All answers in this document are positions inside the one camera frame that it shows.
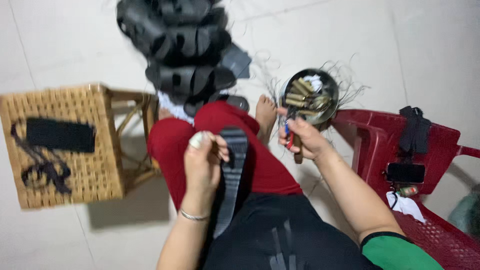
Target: white floor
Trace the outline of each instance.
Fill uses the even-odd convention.
[[[144,75],[146,60],[116,26],[115,3],[0,0],[0,92],[93,81],[152,91]],[[480,1],[223,4],[234,41],[254,58],[254,78],[236,87],[251,107],[271,82],[282,84],[303,68],[341,61],[351,67],[354,81],[371,87],[349,106],[390,112],[418,106],[432,121],[460,130],[461,144],[480,148]],[[329,136],[351,160],[352,150],[335,133]],[[296,166],[274,142],[272,151],[322,218],[348,231],[312,164]],[[173,216],[162,180],[145,184],[124,201],[20,211],[3,138],[0,159],[0,269],[154,268]],[[477,160],[454,161],[459,169],[452,172],[480,179]],[[427,205],[446,217],[468,189],[448,173]]]

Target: stack of black slippers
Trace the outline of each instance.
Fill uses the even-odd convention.
[[[117,23],[148,59],[148,80],[173,103],[184,104],[189,116],[219,99],[248,110],[245,98],[219,94],[237,77],[219,64],[232,40],[225,10],[212,0],[122,0]]]

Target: green sleeve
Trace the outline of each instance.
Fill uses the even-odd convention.
[[[443,269],[417,245],[396,236],[376,236],[362,247],[365,257],[385,270]]]

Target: hand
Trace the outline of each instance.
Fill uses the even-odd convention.
[[[194,216],[210,215],[220,182],[220,162],[229,161],[227,142],[204,132],[198,148],[188,145],[184,155],[187,192],[182,208]]]
[[[285,108],[278,108],[277,112],[280,115],[287,116],[287,109]],[[300,137],[303,144],[302,154],[305,158],[316,161],[325,149],[331,148],[323,135],[301,117],[297,117],[295,120],[290,118],[288,120],[288,128]],[[278,143],[284,146],[287,145],[287,134],[284,128],[280,128],[278,132]],[[300,148],[296,146],[293,146],[289,150],[293,153],[300,152]]]

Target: woman's left hand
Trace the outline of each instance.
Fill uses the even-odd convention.
[[[187,191],[183,210],[194,216],[210,215],[220,183],[220,162],[229,161],[227,142],[211,132],[204,132],[197,147],[188,145],[184,155]]]

